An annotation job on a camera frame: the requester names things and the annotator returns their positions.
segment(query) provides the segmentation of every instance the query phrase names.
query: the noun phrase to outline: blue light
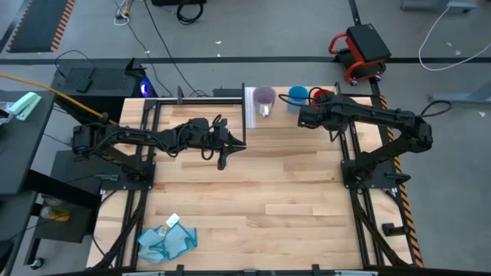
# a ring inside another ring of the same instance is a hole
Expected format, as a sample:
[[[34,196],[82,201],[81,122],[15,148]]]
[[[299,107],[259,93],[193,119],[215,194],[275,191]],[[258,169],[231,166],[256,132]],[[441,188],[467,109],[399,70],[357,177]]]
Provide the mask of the blue light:
[[[145,77],[140,83],[140,94],[142,97],[150,96],[151,85],[148,79]]]

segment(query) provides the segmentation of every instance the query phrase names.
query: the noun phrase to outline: floor mat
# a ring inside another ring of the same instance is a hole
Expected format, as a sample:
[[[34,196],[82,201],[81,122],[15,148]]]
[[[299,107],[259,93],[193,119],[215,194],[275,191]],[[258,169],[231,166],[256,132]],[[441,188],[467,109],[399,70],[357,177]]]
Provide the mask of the floor mat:
[[[12,35],[9,53],[56,51],[75,0],[31,0]]]

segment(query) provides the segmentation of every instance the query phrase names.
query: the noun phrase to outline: wheel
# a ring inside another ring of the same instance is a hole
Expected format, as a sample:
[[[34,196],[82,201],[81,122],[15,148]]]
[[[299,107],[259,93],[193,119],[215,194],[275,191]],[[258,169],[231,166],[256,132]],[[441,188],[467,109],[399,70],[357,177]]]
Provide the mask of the wheel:
[[[44,265],[44,259],[43,258],[36,258],[34,260],[34,262],[31,264],[31,269],[32,270],[38,270],[43,265]]]

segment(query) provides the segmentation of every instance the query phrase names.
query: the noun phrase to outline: blue cup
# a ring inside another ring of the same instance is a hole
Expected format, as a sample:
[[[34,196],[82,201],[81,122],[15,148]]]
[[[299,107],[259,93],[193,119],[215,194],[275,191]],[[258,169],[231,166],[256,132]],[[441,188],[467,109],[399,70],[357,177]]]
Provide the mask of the blue cup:
[[[288,91],[288,101],[295,104],[305,104],[307,97],[308,90],[303,86],[294,86]],[[300,107],[293,104],[288,104],[287,108],[290,113],[298,113],[300,111]]]

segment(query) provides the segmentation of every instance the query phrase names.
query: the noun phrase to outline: yellow cable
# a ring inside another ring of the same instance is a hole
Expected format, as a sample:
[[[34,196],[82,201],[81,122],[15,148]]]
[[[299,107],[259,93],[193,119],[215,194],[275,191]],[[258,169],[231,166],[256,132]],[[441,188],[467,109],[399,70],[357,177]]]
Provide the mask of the yellow cable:
[[[55,90],[55,89],[53,89],[53,88],[51,88],[51,87],[49,87],[49,86],[47,86],[47,85],[40,84],[40,83],[38,83],[38,82],[31,81],[31,80],[30,80],[30,81],[29,81],[29,80],[24,80],[24,79],[21,79],[20,77],[13,77],[13,76],[9,76],[9,75],[7,75],[7,74],[0,74],[0,77],[8,78],[8,79],[13,80],[13,81],[20,81],[20,82],[25,83],[25,84],[35,85],[35,86],[37,86],[37,87],[41,87],[41,88],[44,88],[44,89],[46,89],[46,90],[49,90],[49,91],[55,92],[55,93],[56,93],[56,95],[57,95],[58,97],[62,97],[62,98],[64,98],[65,100],[68,100],[68,101],[69,101],[69,102],[71,102],[72,104],[74,104],[74,105],[76,105],[76,106],[80,107],[80,108],[81,108],[81,109],[83,109],[83,110],[86,110],[86,111],[88,111],[88,112],[92,113],[93,115],[95,115],[95,116],[97,116],[97,117],[99,117],[99,118],[101,118],[101,117],[102,117],[102,114],[101,114],[101,113],[98,113],[97,111],[95,111],[95,110],[91,109],[90,107],[86,107],[86,106],[84,106],[82,103],[77,102],[77,101],[76,101],[76,100],[74,100],[73,98],[71,98],[71,97],[69,97],[69,96],[67,96],[67,95],[63,94],[62,92],[57,91],[57,90]],[[117,125],[117,123],[116,123],[116,122],[114,122],[113,120],[109,120],[109,123],[112,123],[113,125]]]
[[[126,5],[125,5],[124,10],[123,10],[123,14],[126,16],[130,15],[130,10],[128,9],[129,3],[130,3],[130,0],[126,0]]]

